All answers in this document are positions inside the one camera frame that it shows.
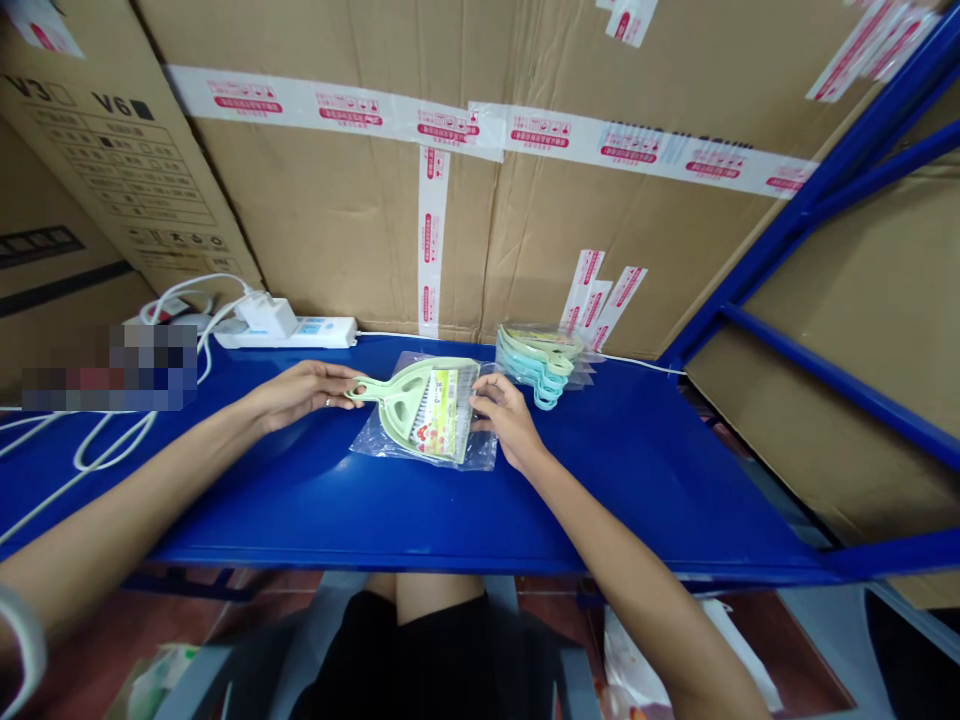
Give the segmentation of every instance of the cardboard box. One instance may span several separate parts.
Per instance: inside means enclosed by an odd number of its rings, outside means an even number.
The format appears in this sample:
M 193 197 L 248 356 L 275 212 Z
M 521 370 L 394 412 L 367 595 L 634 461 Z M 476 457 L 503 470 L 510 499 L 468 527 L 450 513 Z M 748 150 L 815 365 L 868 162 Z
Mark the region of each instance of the cardboard box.
M 298 312 L 355 315 L 369 329 L 417 329 L 418 151 L 382 132 L 314 129 L 309 90 L 291 107 L 277 88 L 391 93 L 452 108 L 448 120 L 521 106 L 801 161 L 822 157 L 876 92 L 857 80 L 836 102 L 806 99 L 864 18 L 835 0 L 660 3 L 639 48 L 608 36 L 610 12 L 588 0 L 137 6 L 165 63 L 252 74 L 236 98 L 238 76 L 172 82 L 181 98 L 220 84 L 221 108 L 260 109 L 193 122 L 271 288 Z M 558 322 L 592 248 L 607 253 L 600 279 L 649 268 L 605 351 L 656 356 L 782 206 L 714 187 L 709 173 L 684 182 L 511 147 L 502 165 L 451 153 L 443 337 L 492 342 L 507 318 Z
M 0 119 L 0 298 L 122 258 L 13 128 Z
M 955 175 L 928 166 L 824 225 L 746 309 L 960 436 Z M 844 542 L 960 526 L 954 471 L 758 341 L 725 329 L 687 370 Z M 960 605 L 960 572 L 893 584 L 918 607 Z
M 30 23 L 42 40 L 0 13 L 0 115 L 120 254 L 156 290 L 214 271 L 259 286 L 129 3 L 13 6 L 37 14 Z

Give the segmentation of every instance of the packing tape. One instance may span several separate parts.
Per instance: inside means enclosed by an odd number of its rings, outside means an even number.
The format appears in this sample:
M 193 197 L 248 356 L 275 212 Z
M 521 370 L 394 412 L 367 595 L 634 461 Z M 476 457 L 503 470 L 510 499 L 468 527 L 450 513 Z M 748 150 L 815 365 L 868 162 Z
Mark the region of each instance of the packing tape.
M 909 5 L 896 0 L 869 0 L 866 13 L 807 93 L 807 100 L 835 103 L 897 26 Z
M 585 307 L 590 297 L 590 286 L 600 272 L 603 264 L 603 250 L 581 250 L 577 261 L 577 270 L 570 283 L 570 292 L 567 293 L 567 302 L 560 317 L 560 326 L 568 332 L 573 332 L 583 324 L 586 315 Z
M 613 328 L 616 327 L 617 321 L 620 320 L 620 316 L 623 315 L 623 311 L 627 309 L 627 304 L 630 302 L 634 293 L 637 292 L 637 288 L 640 287 L 640 283 L 643 282 L 646 276 L 646 268 L 627 266 L 623 269 L 623 272 L 620 274 L 620 279 L 617 280 L 616 287 L 613 288 L 613 292 L 610 294 L 610 299 L 607 300 L 607 304 L 600 313 L 593 333 L 589 336 L 589 340 L 586 341 L 588 348 L 594 352 L 600 352 L 603 349 L 603 344 L 607 341 L 607 338 L 610 337 L 610 333 L 613 332 Z
M 494 162 L 505 150 L 789 199 L 817 163 L 709 136 L 519 105 L 467 110 L 309 80 L 165 66 L 193 117 L 356 133 Z
M 371 135 L 503 162 L 499 105 L 462 110 L 310 80 L 182 65 L 164 71 L 192 117 Z
M 490 105 L 477 105 L 493 114 Z M 519 105 L 503 110 L 504 149 L 789 199 L 819 163 L 745 143 Z
M 864 64 L 860 76 L 886 83 L 910 59 L 941 16 L 923 8 L 909 7 L 894 23 L 893 28 L 873 56 Z
M 587 302 L 584 306 L 583 322 L 577 328 L 581 339 L 587 340 L 596 329 L 597 321 L 600 319 L 600 311 L 603 310 L 603 304 L 610 295 L 610 288 L 613 282 L 610 280 L 594 280 L 590 283 L 590 290 L 587 291 Z
M 420 334 L 438 338 L 440 272 L 443 267 L 443 223 L 447 215 L 450 153 L 420 148 L 419 234 L 417 260 L 417 320 Z
M 607 35 L 633 47 L 640 47 L 650 28 L 657 0 L 616 0 L 607 23 Z

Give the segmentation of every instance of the finger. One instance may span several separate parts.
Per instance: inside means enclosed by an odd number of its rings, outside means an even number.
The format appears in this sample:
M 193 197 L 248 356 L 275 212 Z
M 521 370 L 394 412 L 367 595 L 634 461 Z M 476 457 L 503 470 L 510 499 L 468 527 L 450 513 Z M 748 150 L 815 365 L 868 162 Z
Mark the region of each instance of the finger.
M 354 370 L 346 365 L 334 365 L 333 363 L 320 363 L 326 367 L 327 377 L 338 377 L 352 379 L 355 377 L 367 377 L 366 373 Z
M 523 400 L 523 393 L 517 390 L 516 386 L 510 382 L 503 373 L 484 375 L 473 384 L 473 388 L 474 390 L 479 390 L 484 385 L 494 385 L 502 390 L 508 403 Z
M 470 398 L 470 407 L 481 415 L 486 415 L 494 419 L 496 419 L 500 413 L 505 412 L 504 409 L 493 402 L 493 400 L 480 395 L 474 395 Z
M 497 403 L 497 405 L 503 403 L 503 390 L 498 388 L 496 385 L 484 385 L 482 388 L 477 390 L 477 395 L 488 397 Z
M 481 418 L 470 425 L 470 432 L 493 432 L 493 420 Z
M 356 407 L 356 403 L 354 403 L 353 400 L 345 398 L 342 395 L 327 395 L 327 398 L 329 398 L 330 404 L 327 405 L 326 400 L 324 400 L 324 407 L 338 407 L 344 410 L 353 410 L 353 408 Z
M 322 392 L 327 393 L 328 395 L 343 395 L 348 390 L 353 390 L 357 387 L 357 381 L 353 378 L 349 380 L 344 378 L 319 378 L 317 386 Z

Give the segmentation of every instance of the white power strip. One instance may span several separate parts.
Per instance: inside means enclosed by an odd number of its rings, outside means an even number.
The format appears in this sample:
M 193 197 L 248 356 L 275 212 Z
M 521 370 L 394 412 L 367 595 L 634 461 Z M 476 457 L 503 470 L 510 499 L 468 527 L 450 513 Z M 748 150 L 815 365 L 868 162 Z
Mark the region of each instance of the white power strip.
M 297 317 L 290 337 L 271 337 L 263 330 L 251 330 L 242 320 L 220 323 L 213 336 L 227 350 L 240 348 L 350 348 L 357 344 L 356 318 Z

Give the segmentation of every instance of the white plastic bag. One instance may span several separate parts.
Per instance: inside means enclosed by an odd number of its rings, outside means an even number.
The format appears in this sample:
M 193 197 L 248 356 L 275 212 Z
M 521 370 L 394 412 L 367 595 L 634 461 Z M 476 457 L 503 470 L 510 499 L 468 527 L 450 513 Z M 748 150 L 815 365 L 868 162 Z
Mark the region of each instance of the white plastic bag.
M 740 661 L 757 683 L 760 694 L 767 703 L 770 712 L 783 710 L 780 694 L 777 692 L 773 680 L 760 658 L 747 644 L 743 635 L 737 630 L 733 621 L 727 615 L 726 606 L 719 600 L 701 600 L 700 607 L 710 618 L 710 621 L 723 635 L 724 639 L 733 648 Z M 657 674 L 650 667 L 650 663 L 640 654 L 620 620 L 608 606 L 606 609 L 603 631 L 603 653 L 607 667 L 607 684 L 620 688 L 614 690 L 612 696 L 617 702 L 612 703 L 608 712 L 614 713 L 606 720 L 630 720 L 630 707 L 624 702 L 626 697 L 632 701 L 631 705 L 643 708 L 649 705 L 665 705 L 670 707 L 670 698 L 667 690 Z

